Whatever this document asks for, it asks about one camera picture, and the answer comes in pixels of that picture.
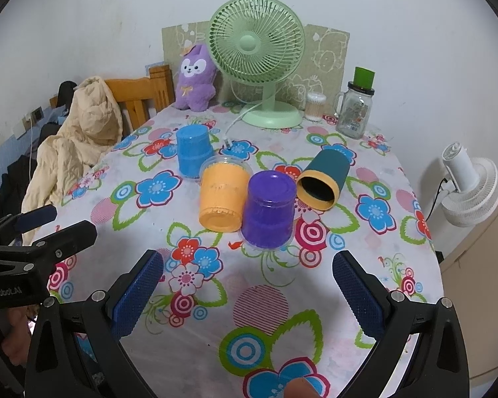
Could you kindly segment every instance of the glass jar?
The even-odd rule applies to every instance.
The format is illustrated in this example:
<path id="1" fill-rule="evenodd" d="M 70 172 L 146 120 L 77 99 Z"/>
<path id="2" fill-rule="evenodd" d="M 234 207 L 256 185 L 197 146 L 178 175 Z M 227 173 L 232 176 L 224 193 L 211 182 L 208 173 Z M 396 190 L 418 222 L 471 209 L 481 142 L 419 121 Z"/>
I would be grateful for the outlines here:
<path id="1" fill-rule="evenodd" d="M 336 112 L 338 123 L 336 130 L 352 139 L 360 139 L 365 133 L 367 121 L 373 106 L 373 89 L 365 89 L 348 83 L 348 91 L 340 92 L 336 96 L 335 109 L 337 111 L 339 98 L 343 96 L 341 110 Z"/>

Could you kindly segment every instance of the wooden cabinet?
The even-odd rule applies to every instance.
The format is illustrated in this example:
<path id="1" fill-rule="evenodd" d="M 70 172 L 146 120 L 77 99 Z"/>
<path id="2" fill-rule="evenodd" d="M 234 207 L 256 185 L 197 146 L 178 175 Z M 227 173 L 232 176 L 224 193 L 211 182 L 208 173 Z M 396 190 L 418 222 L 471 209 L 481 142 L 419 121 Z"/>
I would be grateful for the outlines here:
<path id="1" fill-rule="evenodd" d="M 442 273 L 467 349 L 470 378 L 498 369 L 498 217 Z"/>

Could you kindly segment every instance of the purple plush toy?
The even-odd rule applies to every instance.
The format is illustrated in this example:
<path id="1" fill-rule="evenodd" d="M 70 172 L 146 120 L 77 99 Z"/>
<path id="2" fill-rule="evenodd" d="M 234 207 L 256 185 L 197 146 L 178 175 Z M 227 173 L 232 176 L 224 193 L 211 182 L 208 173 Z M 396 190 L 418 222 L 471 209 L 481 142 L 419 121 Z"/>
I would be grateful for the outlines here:
<path id="1" fill-rule="evenodd" d="M 194 112 L 206 111 L 208 102 L 215 96 L 215 74 L 216 66 L 207 47 L 203 44 L 194 46 L 181 63 L 174 106 L 178 109 L 190 108 Z"/>

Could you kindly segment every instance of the jar handle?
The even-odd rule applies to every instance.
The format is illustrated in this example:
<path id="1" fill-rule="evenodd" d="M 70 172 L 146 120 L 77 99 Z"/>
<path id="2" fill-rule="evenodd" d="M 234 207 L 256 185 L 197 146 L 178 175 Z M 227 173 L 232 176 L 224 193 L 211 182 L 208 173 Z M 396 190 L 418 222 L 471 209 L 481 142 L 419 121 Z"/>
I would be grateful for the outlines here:
<path id="1" fill-rule="evenodd" d="M 344 92 L 343 91 L 340 91 L 338 92 L 338 94 L 336 95 L 336 98 L 334 99 L 334 116 L 336 118 L 339 117 L 339 114 L 340 114 L 340 108 L 339 108 L 339 98 L 340 97 L 343 97 L 344 96 Z"/>

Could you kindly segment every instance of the green fan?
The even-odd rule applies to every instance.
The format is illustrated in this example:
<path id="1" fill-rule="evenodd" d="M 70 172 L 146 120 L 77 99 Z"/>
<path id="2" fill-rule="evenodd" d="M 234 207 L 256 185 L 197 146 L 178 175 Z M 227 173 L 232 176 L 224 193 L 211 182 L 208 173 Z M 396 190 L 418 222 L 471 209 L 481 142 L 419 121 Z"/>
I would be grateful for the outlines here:
<path id="1" fill-rule="evenodd" d="M 245 122 L 274 129 L 300 124 L 302 115 L 294 106 L 275 100 L 277 82 L 297 68 L 304 52 L 303 26 L 288 6 L 277 0 L 230 0 L 210 20 L 207 43 L 227 77 L 263 89 L 262 101 L 242 110 Z"/>

